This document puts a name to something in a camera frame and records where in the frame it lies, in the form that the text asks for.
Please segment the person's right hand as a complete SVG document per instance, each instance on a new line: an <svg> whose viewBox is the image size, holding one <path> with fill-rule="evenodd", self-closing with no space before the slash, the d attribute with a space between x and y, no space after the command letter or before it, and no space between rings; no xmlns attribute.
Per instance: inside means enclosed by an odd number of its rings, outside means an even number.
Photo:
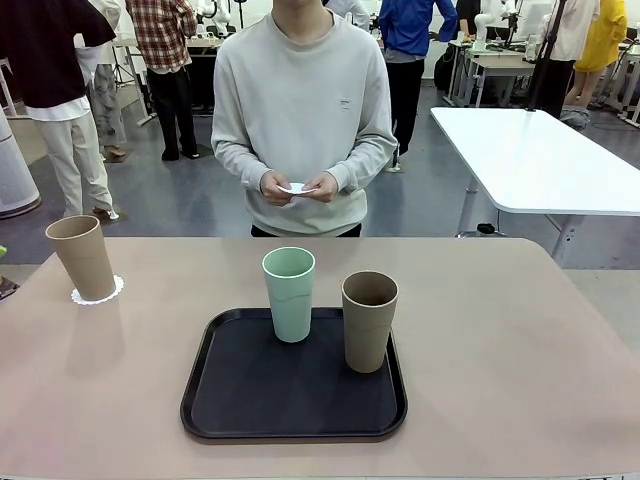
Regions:
<svg viewBox="0 0 640 480"><path fill-rule="evenodd" d="M288 193L290 183L278 172L269 170L260 180L260 191L265 201L276 207L283 207L290 203L293 195Z"/></svg>

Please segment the person's left hand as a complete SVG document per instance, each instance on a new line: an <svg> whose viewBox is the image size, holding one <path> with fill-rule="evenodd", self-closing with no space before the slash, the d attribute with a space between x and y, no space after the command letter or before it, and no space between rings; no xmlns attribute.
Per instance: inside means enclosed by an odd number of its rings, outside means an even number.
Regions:
<svg viewBox="0 0 640 480"><path fill-rule="evenodd" d="M322 203L330 203L334 200L338 192L338 183L329 172L322 172L316 178L304 185L304 198L312 199Z"/></svg>

